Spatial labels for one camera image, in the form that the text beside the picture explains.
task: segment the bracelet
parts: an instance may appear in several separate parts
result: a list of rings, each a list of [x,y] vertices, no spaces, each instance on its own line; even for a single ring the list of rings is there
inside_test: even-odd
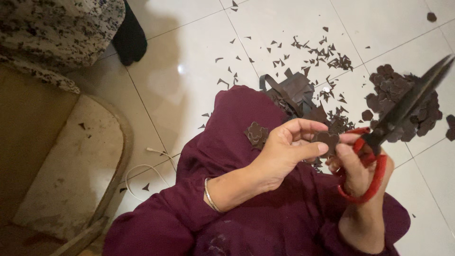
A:
[[[210,197],[210,194],[208,193],[208,190],[207,190],[207,181],[209,179],[212,179],[212,178],[206,178],[205,181],[204,181],[204,189],[205,189],[205,195],[207,196],[207,199],[208,199],[208,202],[210,203],[210,205],[212,206],[212,208],[217,211],[217,212],[222,212],[220,211],[220,209],[218,209],[218,207],[215,205],[215,203],[212,201],[212,198]]]

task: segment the wire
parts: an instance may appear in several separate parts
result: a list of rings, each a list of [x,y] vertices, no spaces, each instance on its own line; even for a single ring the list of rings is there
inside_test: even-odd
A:
[[[158,151],[158,150],[154,150],[154,149],[152,149],[152,148],[146,148],[146,150],[147,150],[147,151],[156,152],[156,153],[160,153],[160,154],[166,155],[167,157],[169,157],[169,159],[171,160],[171,162],[172,162],[175,166],[177,166],[177,163],[175,162],[174,158],[172,158],[172,156],[168,155],[167,153],[161,152],[161,151]],[[134,196],[137,200],[139,200],[139,201],[141,201],[141,202],[144,202],[144,201],[145,201],[145,200],[142,200],[142,199],[140,199],[139,197],[137,197],[137,196],[131,191],[130,186],[129,186],[129,184],[128,184],[128,175],[130,174],[130,172],[131,172],[132,170],[136,169],[137,167],[141,167],[141,166],[147,166],[147,167],[150,167],[151,169],[155,170],[155,172],[160,176],[160,178],[163,180],[163,182],[166,183],[166,185],[167,185],[169,188],[171,187],[171,186],[169,186],[169,184],[163,179],[163,177],[161,176],[161,174],[158,172],[158,170],[157,170],[155,167],[153,167],[153,166],[151,166],[151,165],[148,165],[148,164],[136,165],[135,167],[129,169],[129,170],[126,172],[126,175],[125,175],[125,184],[126,184],[126,188],[127,188],[128,192],[130,192],[130,194],[131,194],[132,196]]]

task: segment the floor tile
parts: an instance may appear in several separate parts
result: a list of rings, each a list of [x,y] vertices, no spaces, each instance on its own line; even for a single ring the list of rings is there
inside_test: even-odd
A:
[[[429,9],[424,0],[332,3],[364,62],[437,26],[427,21]]]
[[[395,243],[401,256],[455,255],[455,239],[415,161],[395,169],[386,191],[411,217],[408,233]]]
[[[227,9],[226,12],[240,37],[248,55],[255,61],[253,63],[258,75],[270,74],[277,82],[285,79],[284,71],[290,68],[293,73],[301,71],[303,66],[314,66],[305,63],[317,58],[317,53],[310,54],[310,49],[298,49],[291,44],[293,37],[304,45],[318,48],[320,51],[334,44],[336,51],[328,61],[346,55],[352,61],[352,66],[362,64],[351,40],[343,28],[329,0],[249,0],[239,6],[237,12]],[[327,37],[327,42],[322,45],[319,41]],[[278,64],[275,68],[273,61],[281,59],[285,64]],[[324,81],[328,75],[332,77],[345,71],[335,69],[320,61],[318,67],[311,67],[308,78],[311,81]]]
[[[104,50],[104,53],[103,55],[101,55],[101,57],[98,58],[98,60],[102,60],[106,57],[109,57],[111,55],[114,55],[116,54],[117,51],[115,50],[114,46],[112,45],[112,43],[110,43],[107,48]]]
[[[122,112],[134,135],[134,148],[127,170],[138,164],[157,165],[166,156],[148,152],[145,148],[164,150],[147,111],[117,54],[97,61],[93,66],[68,74],[84,93],[101,97]]]
[[[219,0],[128,2],[147,39],[223,10]]]
[[[130,189],[133,191],[134,195],[140,198],[141,200],[147,200],[154,193],[159,193],[161,190],[168,188],[166,183],[160,178],[160,176],[152,169],[147,170],[147,167],[139,167],[142,172],[138,176],[130,178],[128,176],[128,184]],[[172,166],[171,161],[166,161],[162,164],[159,164],[155,167],[164,180],[170,185],[175,184],[175,170]],[[148,189],[143,190],[143,188],[149,183]],[[140,200],[135,198],[127,190],[120,192],[120,189],[126,188],[125,182],[122,182],[118,185],[117,190],[112,198],[109,206],[107,207],[105,215],[109,218],[109,225],[112,223],[115,218],[119,215],[133,211],[140,203]]]
[[[335,99],[332,97],[326,102],[323,99],[320,99],[324,110],[329,112],[330,110],[335,113],[335,108],[342,106],[344,109],[349,111],[349,113],[343,112],[343,115],[347,116],[350,121],[355,123],[356,127],[366,127],[369,126],[369,121],[364,123],[359,123],[359,120],[362,119],[362,112],[369,109],[364,99],[368,94],[374,93],[374,85],[369,81],[369,75],[365,67],[362,65],[354,69],[353,72],[347,72],[339,77],[338,81],[331,80],[335,82],[336,86],[333,89]],[[319,95],[319,92],[322,91],[325,87],[330,89],[330,86],[325,83],[321,86],[315,88],[314,96]],[[341,99],[339,96],[342,94],[345,98],[346,103],[339,102]],[[378,115],[374,114],[374,119],[378,119]],[[403,142],[396,143],[383,143],[382,147],[390,155],[390,157],[395,161],[395,166],[399,166],[404,162],[412,158],[406,144]]]
[[[452,51],[455,51],[455,20],[442,25],[440,29],[444,33]]]
[[[128,71],[169,154],[203,128],[224,83],[259,89],[259,79],[226,13],[218,12],[148,41],[140,62]]]
[[[365,63],[365,66],[370,73],[373,73],[377,67],[390,64],[399,74],[413,73],[422,76],[430,67],[451,52],[441,31],[436,29]],[[439,110],[442,111],[444,118],[437,121],[436,126],[425,136],[416,136],[407,143],[413,156],[444,138],[448,128],[445,116],[455,113],[454,82],[455,69],[452,69],[436,89],[439,95]]]
[[[453,0],[425,0],[428,7],[436,14],[437,23],[442,25],[455,19],[455,1]]]
[[[248,0],[234,0],[234,2],[238,5],[238,4],[241,4],[245,1],[248,1]],[[241,6],[239,5],[238,7],[234,7],[233,6],[233,1],[232,0],[220,0],[221,4],[223,5],[223,8],[224,9],[228,9],[228,8],[233,8],[233,9],[238,9],[238,8],[241,8]]]
[[[174,158],[175,163],[178,165],[178,161],[180,160],[180,154],[174,156],[173,158]],[[174,163],[172,163],[172,165],[174,166],[174,169],[177,172],[177,165],[175,165]]]
[[[415,157],[415,161],[435,197],[442,214],[455,233],[455,143],[443,139]]]

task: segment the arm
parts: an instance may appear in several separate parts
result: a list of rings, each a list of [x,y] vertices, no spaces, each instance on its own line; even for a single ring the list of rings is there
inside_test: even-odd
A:
[[[277,189],[297,163],[327,152],[326,144],[309,142],[314,132],[327,129],[322,123],[299,118],[275,128],[249,166],[207,182],[212,201],[219,210],[228,211],[258,194]],[[205,195],[204,201],[210,205]]]
[[[309,143],[311,133],[327,130],[321,123],[291,120],[270,132],[264,149],[247,167],[207,182],[213,202],[228,211],[280,186],[303,159],[324,154],[324,143]],[[103,255],[183,255],[194,245],[192,234],[216,220],[219,213],[204,193],[206,176],[193,176],[152,195],[133,212],[119,216],[106,235]]]
[[[328,161],[330,170],[336,170],[342,164],[346,171],[344,189],[353,196],[361,196],[371,183],[374,166],[363,167],[359,157],[349,144],[354,143],[359,135],[343,134],[341,144],[337,145],[337,157]],[[349,204],[338,223],[340,236],[352,247],[366,253],[378,254],[385,247],[384,195],[385,188],[394,170],[394,162],[387,157],[386,173],[376,195],[363,204]]]
[[[182,180],[120,215],[106,235],[103,255],[185,255],[194,244],[192,233],[220,216],[203,201],[204,179]]]

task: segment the person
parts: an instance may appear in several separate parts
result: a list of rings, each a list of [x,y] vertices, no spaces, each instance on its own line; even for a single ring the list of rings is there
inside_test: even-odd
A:
[[[303,162],[328,150],[309,142],[327,126],[299,118],[282,124],[284,115],[246,86],[219,92],[205,130],[182,150],[175,186],[119,216],[103,255],[398,255],[393,244],[410,218],[385,193],[393,161],[372,199],[349,204],[338,177]],[[244,134],[252,122],[271,131],[262,151]],[[350,146],[357,136],[342,134],[327,162],[346,168],[344,188],[356,196],[373,172]]]

